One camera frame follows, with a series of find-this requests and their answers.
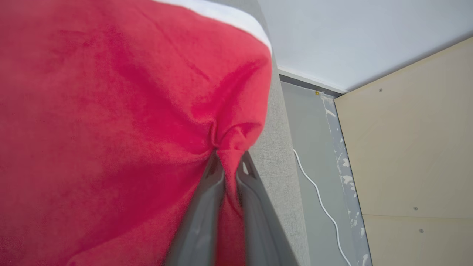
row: gray sofa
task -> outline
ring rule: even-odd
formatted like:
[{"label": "gray sofa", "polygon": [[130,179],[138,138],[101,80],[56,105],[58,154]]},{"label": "gray sofa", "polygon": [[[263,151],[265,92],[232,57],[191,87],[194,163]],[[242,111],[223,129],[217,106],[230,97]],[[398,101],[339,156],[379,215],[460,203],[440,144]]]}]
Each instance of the gray sofa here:
[{"label": "gray sofa", "polygon": [[[249,13],[260,22],[269,36],[268,27],[257,0],[212,1]],[[300,266],[309,266],[309,248],[299,179],[274,55],[266,124],[258,141],[250,149],[250,153]]]}]

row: white cable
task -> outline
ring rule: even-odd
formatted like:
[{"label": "white cable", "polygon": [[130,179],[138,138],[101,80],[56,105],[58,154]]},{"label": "white cable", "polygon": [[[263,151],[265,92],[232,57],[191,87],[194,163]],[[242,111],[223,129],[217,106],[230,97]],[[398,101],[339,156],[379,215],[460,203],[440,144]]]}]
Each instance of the white cable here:
[{"label": "white cable", "polygon": [[336,223],[335,220],[330,216],[330,214],[328,214],[328,211],[325,209],[324,204],[322,203],[322,198],[320,198],[319,188],[318,188],[317,185],[312,181],[312,179],[310,179],[310,177],[305,173],[304,169],[302,168],[302,165],[300,164],[299,155],[297,154],[297,151],[296,151],[295,149],[294,149],[294,154],[296,155],[297,163],[299,164],[299,168],[300,168],[300,170],[302,171],[302,174],[304,174],[304,176],[315,186],[315,190],[317,191],[317,196],[319,197],[320,206],[322,207],[322,209],[324,210],[324,212],[325,212],[325,214],[328,216],[328,218],[330,218],[330,220],[332,220],[333,224],[335,225],[335,232],[337,233],[338,250],[339,250],[340,253],[342,254],[342,256],[343,256],[343,258],[345,259],[345,261],[348,263],[348,265],[351,266],[350,261],[348,261],[347,257],[346,257],[345,254],[343,253],[342,247],[340,246],[340,235],[339,235],[339,233],[338,233],[338,226],[337,226],[337,223]]}]

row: red fabric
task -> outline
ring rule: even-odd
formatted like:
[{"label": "red fabric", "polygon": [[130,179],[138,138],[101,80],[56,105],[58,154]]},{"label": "red fabric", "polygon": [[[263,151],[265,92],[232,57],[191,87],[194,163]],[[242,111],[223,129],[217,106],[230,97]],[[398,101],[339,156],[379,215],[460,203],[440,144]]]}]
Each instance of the red fabric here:
[{"label": "red fabric", "polygon": [[217,147],[217,265],[243,265],[235,171],[269,49],[149,0],[0,1],[0,265],[158,265]]}]

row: gray floor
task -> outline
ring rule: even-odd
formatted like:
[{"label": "gray floor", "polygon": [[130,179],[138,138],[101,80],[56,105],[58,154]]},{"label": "gray floor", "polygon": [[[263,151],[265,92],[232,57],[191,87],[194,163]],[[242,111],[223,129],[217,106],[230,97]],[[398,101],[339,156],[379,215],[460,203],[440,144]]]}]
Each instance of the gray floor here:
[{"label": "gray floor", "polygon": [[[315,91],[289,83],[282,83],[282,91],[293,146],[304,171],[319,186],[324,206],[338,224],[345,255],[353,266],[358,265],[357,262],[361,266],[362,261],[356,256],[353,241],[356,234],[352,233],[353,223],[350,223],[344,198],[324,102]],[[312,265],[347,265],[338,250],[335,227],[323,212],[315,188],[300,170],[298,174]]]}]

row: beige panel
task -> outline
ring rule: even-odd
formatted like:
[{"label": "beige panel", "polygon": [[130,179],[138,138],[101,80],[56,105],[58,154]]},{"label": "beige panel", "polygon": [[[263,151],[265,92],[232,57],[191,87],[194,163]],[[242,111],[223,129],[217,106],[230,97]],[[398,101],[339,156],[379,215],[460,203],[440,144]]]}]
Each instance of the beige panel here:
[{"label": "beige panel", "polygon": [[473,38],[335,103],[363,214],[473,218]]},{"label": "beige panel", "polygon": [[363,220],[374,266],[473,265],[472,220],[372,215]]}]

